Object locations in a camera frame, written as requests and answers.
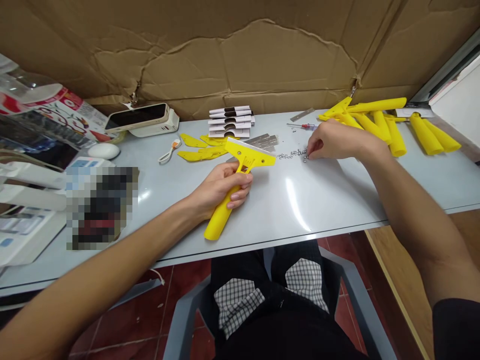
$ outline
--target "mobile phone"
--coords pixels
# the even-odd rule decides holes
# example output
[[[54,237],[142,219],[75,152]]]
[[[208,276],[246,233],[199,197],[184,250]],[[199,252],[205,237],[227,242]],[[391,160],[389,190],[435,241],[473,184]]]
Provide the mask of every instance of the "mobile phone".
[[[164,123],[169,119],[169,110],[169,106],[163,102],[114,112],[108,117],[105,132],[112,134]]]

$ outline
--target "cardboard box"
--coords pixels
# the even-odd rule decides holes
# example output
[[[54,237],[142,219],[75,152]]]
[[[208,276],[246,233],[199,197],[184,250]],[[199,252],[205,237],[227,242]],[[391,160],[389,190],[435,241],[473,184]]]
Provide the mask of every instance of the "cardboard box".
[[[106,114],[137,89],[182,120],[411,97],[478,28],[477,0],[2,4],[0,53]]]

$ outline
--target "white wall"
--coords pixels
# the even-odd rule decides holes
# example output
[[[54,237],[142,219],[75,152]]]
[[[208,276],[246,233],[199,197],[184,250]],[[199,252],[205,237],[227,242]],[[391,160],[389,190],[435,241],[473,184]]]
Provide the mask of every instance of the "white wall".
[[[438,116],[480,147],[480,56],[429,103]]]

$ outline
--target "phone screen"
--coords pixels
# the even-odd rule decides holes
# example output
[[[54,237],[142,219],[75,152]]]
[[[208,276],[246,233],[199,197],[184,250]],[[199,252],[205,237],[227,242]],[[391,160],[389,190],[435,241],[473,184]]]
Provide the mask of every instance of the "phone screen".
[[[165,104],[141,107],[129,111],[112,114],[106,126],[107,129],[119,128],[126,125],[143,123],[161,118],[165,115]]]

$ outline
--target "screwdriver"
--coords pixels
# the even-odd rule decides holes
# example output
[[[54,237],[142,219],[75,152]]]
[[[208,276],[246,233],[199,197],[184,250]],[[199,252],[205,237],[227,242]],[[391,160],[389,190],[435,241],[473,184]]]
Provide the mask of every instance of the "screwdriver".
[[[312,130],[315,130],[316,128],[318,128],[319,126],[318,125],[314,125],[314,124],[303,124],[303,125],[300,125],[300,124],[289,124],[287,123],[288,126],[296,126],[296,127],[299,127],[299,128],[304,128],[304,129],[312,129]]]

